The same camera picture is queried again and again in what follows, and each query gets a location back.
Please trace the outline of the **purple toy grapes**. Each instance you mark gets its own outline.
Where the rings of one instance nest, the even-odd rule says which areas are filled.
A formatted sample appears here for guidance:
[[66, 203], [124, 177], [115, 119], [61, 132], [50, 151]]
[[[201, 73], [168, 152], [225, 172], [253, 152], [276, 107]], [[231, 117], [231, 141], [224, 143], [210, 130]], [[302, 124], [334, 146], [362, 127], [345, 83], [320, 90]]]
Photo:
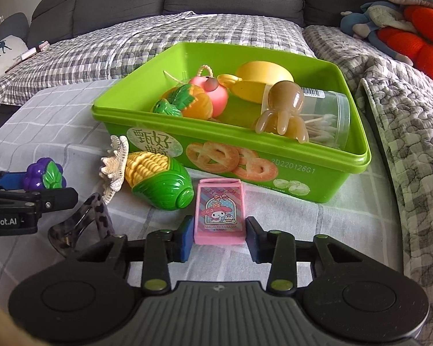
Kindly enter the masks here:
[[66, 185], [62, 166], [50, 157], [40, 158], [29, 165], [23, 180], [25, 191], [65, 188]]

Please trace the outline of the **leopard print hair claw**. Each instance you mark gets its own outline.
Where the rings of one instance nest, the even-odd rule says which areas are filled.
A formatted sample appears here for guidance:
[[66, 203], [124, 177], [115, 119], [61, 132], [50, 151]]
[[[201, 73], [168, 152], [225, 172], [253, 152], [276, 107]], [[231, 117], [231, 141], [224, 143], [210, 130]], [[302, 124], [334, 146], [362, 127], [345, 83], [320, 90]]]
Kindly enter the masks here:
[[76, 251], [80, 236], [92, 223], [95, 223], [101, 240], [115, 233], [108, 206], [99, 193], [90, 195], [68, 219], [51, 227], [48, 240], [60, 255], [66, 257]]

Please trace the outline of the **toy corn with green husk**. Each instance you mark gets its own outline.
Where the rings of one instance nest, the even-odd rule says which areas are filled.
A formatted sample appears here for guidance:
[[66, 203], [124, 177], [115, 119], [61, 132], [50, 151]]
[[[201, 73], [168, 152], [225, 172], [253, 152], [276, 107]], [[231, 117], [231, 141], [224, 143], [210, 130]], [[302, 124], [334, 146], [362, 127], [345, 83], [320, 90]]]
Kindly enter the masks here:
[[175, 158], [153, 152], [128, 154], [124, 172], [134, 195], [155, 208], [186, 208], [195, 196], [191, 177]]

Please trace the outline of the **beige starfish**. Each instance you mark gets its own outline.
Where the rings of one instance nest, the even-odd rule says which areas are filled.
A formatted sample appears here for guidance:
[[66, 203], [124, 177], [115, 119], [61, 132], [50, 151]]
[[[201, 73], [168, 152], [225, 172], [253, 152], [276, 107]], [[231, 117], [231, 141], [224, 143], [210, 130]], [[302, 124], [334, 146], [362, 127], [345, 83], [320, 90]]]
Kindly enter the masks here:
[[129, 154], [129, 142], [125, 136], [111, 136], [111, 148], [101, 158], [99, 176], [104, 180], [103, 201], [107, 205], [123, 186], [126, 161]]

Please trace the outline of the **clear cotton swab jar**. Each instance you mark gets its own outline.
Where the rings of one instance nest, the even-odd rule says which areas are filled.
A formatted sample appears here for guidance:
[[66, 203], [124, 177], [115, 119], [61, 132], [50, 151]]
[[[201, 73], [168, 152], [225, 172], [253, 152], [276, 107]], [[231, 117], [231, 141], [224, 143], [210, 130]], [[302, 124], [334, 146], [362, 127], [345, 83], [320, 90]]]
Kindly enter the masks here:
[[306, 123], [308, 142], [343, 149], [350, 129], [350, 104], [347, 97], [335, 91], [302, 90], [304, 104], [300, 116]]

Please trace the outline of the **orange toy pumpkin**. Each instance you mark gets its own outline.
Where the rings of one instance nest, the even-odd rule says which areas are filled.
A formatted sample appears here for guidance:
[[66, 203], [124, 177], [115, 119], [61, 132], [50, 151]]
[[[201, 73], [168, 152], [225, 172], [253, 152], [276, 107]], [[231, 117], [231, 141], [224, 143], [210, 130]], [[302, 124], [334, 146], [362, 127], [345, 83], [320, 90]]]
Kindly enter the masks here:
[[208, 120], [212, 117], [213, 106], [210, 96], [201, 87], [184, 84], [165, 92], [154, 104], [151, 112]]

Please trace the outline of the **brown squishy hand toy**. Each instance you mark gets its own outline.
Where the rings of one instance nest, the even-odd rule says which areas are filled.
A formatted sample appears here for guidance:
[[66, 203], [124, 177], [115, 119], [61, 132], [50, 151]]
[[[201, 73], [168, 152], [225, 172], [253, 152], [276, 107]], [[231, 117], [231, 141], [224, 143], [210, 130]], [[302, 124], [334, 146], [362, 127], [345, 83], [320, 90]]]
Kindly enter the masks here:
[[262, 101], [262, 113], [256, 120], [256, 133], [276, 133], [297, 140], [309, 141], [306, 123], [300, 116], [304, 104], [304, 93], [297, 83], [278, 81], [271, 86]]

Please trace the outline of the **yellow toy pot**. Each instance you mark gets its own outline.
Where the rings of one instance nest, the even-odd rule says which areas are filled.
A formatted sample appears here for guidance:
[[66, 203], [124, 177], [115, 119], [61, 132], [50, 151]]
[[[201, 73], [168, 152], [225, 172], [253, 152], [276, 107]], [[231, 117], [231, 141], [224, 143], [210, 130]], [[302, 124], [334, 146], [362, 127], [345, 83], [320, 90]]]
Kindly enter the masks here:
[[256, 104], [262, 103], [267, 86], [282, 80], [294, 81], [285, 67], [268, 61], [244, 63], [235, 74], [221, 74], [216, 79], [233, 95]]

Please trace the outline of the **pink toy pig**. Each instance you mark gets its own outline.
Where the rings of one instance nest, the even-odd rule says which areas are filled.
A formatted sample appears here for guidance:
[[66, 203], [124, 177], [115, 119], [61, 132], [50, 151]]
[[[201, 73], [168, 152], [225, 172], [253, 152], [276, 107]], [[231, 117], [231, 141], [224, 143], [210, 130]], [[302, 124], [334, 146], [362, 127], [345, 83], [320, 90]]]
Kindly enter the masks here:
[[201, 65], [194, 77], [187, 83], [180, 82], [177, 87], [184, 84], [197, 85], [210, 96], [213, 106], [213, 114], [210, 119], [218, 117], [226, 108], [228, 100], [227, 89], [219, 84], [218, 80], [213, 76], [213, 71], [210, 66], [206, 64]]

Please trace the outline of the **grey grid sheet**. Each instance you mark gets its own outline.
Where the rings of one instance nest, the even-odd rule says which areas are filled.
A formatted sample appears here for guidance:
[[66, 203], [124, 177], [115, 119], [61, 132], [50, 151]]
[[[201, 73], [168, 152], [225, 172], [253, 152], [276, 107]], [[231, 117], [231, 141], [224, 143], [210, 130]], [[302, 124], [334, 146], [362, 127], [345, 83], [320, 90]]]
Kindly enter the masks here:
[[[110, 137], [93, 119], [91, 104], [110, 86], [107, 80], [49, 88], [38, 92], [0, 129], [0, 170], [23, 171], [41, 157], [63, 167], [68, 185], [81, 200], [102, 188], [98, 171]], [[246, 185], [245, 208], [266, 229], [287, 231], [299, 240], [326, 234], [402, 270], [400, 217], [393, 186], [376, 139], [368, 136], [372, 162], [364, 173], [349, 176], [334, 198], [324, 204], [303, 201]], [[0, 306], [25, 278], [61, 260], [51, 246], [48, 229], [67, 212], [48, 213], [37, 233], [0, 238]], [[268, 265], [252, 261], [244, 245], [197, 245], [184, 264], [169, 266], [173, 281], [265, 282]]]

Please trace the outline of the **green plastic cookie box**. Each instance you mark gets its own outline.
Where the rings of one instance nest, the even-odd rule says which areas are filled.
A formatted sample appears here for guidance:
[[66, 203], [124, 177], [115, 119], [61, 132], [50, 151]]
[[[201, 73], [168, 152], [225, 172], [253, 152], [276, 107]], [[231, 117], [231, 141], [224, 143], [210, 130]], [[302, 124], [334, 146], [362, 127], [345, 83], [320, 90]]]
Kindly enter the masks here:
[[187, 77], [201, 64], [228, 73], [250, 60], [284, 66], [304, 86], [342, 93], [349, 90], [338, 66], [327, 61], [267, 48], [181, 42], [98, 97], [92, 115], [109, 133], [126, 136], [132, 151], [170, 155], [188, 168], [266, 188], [274, 188], [282, 179], [297, 180], [306, 185], [306, 200], [329, 201], [348, 176], [364, 172], [372, 159], [356, 108], [350, 111], [351, 134], [341, 150], [255, 133], [251, 126], [260, 107], [236, 96], [229, 98], [216, 122], [152, 111], [172, 87], [172, 77]]

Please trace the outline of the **white pillow with print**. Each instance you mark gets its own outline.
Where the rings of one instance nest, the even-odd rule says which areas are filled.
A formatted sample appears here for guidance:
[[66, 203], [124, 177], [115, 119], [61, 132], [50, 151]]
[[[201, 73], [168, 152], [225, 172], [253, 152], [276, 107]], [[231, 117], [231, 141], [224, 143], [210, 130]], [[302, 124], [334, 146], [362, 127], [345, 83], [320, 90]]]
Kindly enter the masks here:
[[28, 50], [27, 45], [21, 38], [9, 35], [0, 40], [0, 78], [19, 58]]

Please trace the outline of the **pink phone on quilt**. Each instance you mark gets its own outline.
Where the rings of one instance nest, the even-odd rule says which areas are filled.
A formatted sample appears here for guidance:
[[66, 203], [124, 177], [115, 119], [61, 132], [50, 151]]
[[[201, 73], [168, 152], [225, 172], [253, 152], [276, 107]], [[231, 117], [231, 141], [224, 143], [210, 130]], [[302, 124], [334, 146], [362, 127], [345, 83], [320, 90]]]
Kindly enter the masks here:
[[48, 41], [42, 41], [40, 42], [36, 47], [33, 47], [29, 49], [28, 51], [22, 53], [21, 55], [18, 55], [14, 60], [11, 66], [6, 70], [6, 73], [11, 71], [13, 68], [15, 68], [20, 63], [23, 63], [25, 60], [33, 57], [33, 55], [36, 55], [39, 52], [44, 52], [49, 49], [50, 43]]

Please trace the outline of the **grey checked quilt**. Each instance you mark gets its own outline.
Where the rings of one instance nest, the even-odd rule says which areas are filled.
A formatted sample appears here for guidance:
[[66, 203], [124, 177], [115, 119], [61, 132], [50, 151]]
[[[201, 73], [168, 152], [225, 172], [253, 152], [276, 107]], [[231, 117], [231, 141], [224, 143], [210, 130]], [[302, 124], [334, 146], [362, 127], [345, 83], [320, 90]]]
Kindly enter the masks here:
[[305, 29], [286, 20], [191, 11], [153, 16], [54, 44], [0, 83], [2, 98], [22, 107], [38, 92], [115, 79], [179, 42], [252, 45], [336, 64], [363, 110], [393, 186], [400, 217], [402, 271], [430, 299], [421, 333], [433, 345], [433, 81], [332, 27]]

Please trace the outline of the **blue plush monkey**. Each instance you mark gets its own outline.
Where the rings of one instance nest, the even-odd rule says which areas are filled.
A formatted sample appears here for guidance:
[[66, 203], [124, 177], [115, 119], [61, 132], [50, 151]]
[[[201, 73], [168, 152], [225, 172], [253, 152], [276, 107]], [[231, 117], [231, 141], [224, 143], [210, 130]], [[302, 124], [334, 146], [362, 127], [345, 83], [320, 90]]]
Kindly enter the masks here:
[[343, 33], [359, 40], [367, 40], [380, 52], [413, 66], [413, 62], [406, 55], [392, 50], [377, 35], [378, 30], [384, 27], [417, 33], [413, 24], [404, 18], [396, 5], [390, 2], [368, 2], [361, 6], [361, 13], [344, 11], [341, 15], [340, 30]]

